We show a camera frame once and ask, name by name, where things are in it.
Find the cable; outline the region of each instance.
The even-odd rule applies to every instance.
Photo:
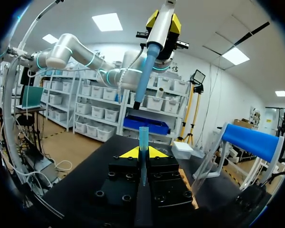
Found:
[[[132,67],[132,65],[138,60],[138,58],[142,55],[143,53],[143,47],[141,48],[140,52],[138,53],[137,57],[132,61],[132,63],[123,71],[122,75],[120,76],[119,83],[118,83],[118,89],[117,89],[117,94],[118,94],[118,103],[121,103],[122,99],[122,82],[125,73],[127,73],[128,69]]]

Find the ceiling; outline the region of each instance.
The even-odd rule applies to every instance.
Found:
[[[21,19],[12,40],[17,45],[35,17],[53,0],[35,0]],[[163,0],[65,0],[59,3],[34,28],[27,48],[42,50],[53,45],[41,38],[50,33],[76,35],[84,44],[141,43],[137,31],[145,31],[147,19]],[[116,12],[123,31],[101,32],[91,17]],[[267,103],[283,102],[276,90],[285,90],[285,45],[279,30],[254,0],[179,0],[176,13],[182,23],[180,40],[190,43],[181,50],[226,70],[251,87]],[[270,25],[237,47],[250,61],[238,66],[219,54],[224,54],[247,33],[266,22]]]

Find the ceiling light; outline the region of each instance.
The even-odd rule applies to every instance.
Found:
[[[120,24],[117,13],[109,13],[92,17],[100,31],[122,31],[123,27]]]
[[[276,96],[285,96],[285,91],[276,91]]]
[[[249,58],[236,47],[232,48],[222,56],[234,65],[239,65],[249,60]]]
[[[43,39],[50,44],[54,44],[58,41],[58,39],[56,37],[53,37],[51,34],[47,34],[43,37]]]

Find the laptop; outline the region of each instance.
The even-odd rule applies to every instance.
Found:
[[[19,109],[40,108],[42,93],[43,93],[42,87],[26,85],[24,88],[22,104],[17,105],[16,108]]]

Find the yellow triangle marker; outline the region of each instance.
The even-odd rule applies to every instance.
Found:
[[[120,158],[128,158],[128,157],[138,158],[138,153],[139,153],[139,146],[136,146],[134,149],[128,151],[127,153],[124,153],[123,155],[119,157]]]
[[[127,153],[124,153],[123,155],[120,155],[120,158],[128,158],[128,157],[133,157],[133,158],[138,158],[138,153],[139,153],[139,146],[133,148],[132,150],[128,151]],[[160,158],[166,158],[168,155],[160,152],[159,150],[149,146],[149,155],[150,158],[155,158],[155,157],[160,157]]]

